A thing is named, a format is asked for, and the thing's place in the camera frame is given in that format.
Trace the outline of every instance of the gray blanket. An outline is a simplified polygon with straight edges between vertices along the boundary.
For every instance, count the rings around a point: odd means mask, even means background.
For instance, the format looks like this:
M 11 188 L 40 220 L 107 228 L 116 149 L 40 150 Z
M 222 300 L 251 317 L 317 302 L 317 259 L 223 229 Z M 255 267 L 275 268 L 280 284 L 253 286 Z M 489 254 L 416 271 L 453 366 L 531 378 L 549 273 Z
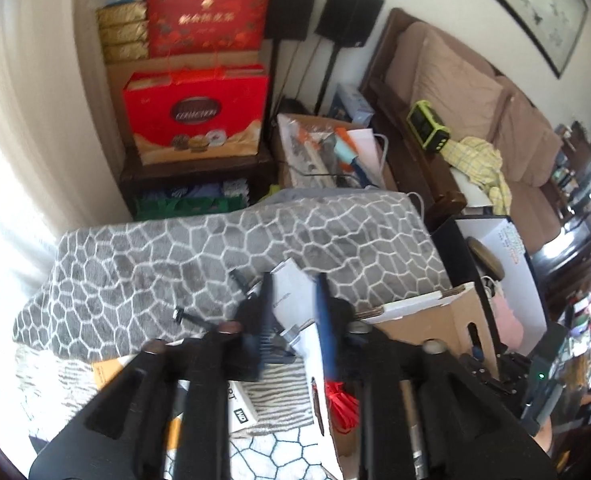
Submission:
M 206 319 L 231 317 L 244 296 L 230 270 L 254 282 L 287 258 L 310 274 L 326 272 L 332 293 L 357 309 L 450 287 L 406 195 L 306 198 L 70 233 L 50 279 L 16 318 L 13 336 L 33 349 L 84 362 L 133 354 L 149 339 L 172 341 L 198 332 L 172 321 L 178 305 Z M 26 363 L 19 362 L 20 368 L 20 376 L 31 375 Z M 42 395 L 31 381 L 23 384 L 31 398 Z M 301 360 L 269 367 L 261 383 L 244 387 L 258 412 L 250 434 L 313 422 Z M 76 403 L 82 405 L 83 399 Z

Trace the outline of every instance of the white curtain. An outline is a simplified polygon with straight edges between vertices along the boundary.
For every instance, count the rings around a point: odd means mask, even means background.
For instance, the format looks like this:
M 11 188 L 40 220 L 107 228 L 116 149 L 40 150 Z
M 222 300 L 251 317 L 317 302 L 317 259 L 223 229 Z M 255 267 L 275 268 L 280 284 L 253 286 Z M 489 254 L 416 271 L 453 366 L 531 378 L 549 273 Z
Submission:
M 73 15 L 72 0 L 0 0 L 0 447 L 25 474 L 13 319 L 64 232 L 130 220 L 84 95 Z

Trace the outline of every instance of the yellow cloth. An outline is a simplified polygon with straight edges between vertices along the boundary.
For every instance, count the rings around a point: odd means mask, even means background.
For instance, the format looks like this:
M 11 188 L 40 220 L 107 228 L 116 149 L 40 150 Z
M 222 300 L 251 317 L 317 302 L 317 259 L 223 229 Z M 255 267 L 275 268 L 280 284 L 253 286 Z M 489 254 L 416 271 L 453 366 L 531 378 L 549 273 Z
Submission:
M 502 155 L 490 143 L 477 137 L 447 140 L 440 154 L 486 193 L 493 203 L 493 214 L 510 213 L 511 190 L 501 172 Z

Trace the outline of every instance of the red tassel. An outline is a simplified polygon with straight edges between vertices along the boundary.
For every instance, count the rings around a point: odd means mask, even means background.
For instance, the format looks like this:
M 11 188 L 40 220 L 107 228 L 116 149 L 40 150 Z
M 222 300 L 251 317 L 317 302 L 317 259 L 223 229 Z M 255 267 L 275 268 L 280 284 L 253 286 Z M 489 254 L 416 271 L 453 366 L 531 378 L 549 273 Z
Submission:
M 325 381 L 325 393 L 333 427 L 339 433 L 349 433 L 359 423 L 359 402 L 344 390 L 344 383 Z

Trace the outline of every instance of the red gift bag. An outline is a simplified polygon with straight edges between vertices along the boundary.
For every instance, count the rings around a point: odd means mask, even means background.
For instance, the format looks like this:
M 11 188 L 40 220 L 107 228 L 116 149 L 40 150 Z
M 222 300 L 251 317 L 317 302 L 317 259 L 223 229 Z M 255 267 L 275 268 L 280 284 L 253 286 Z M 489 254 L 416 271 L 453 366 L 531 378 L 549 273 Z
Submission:
M 259 50 L 269 0 L 147 0 L 151 57 Z
M 133 74 L 123 91 L 144 165 L 258 153 L 262 65 Z

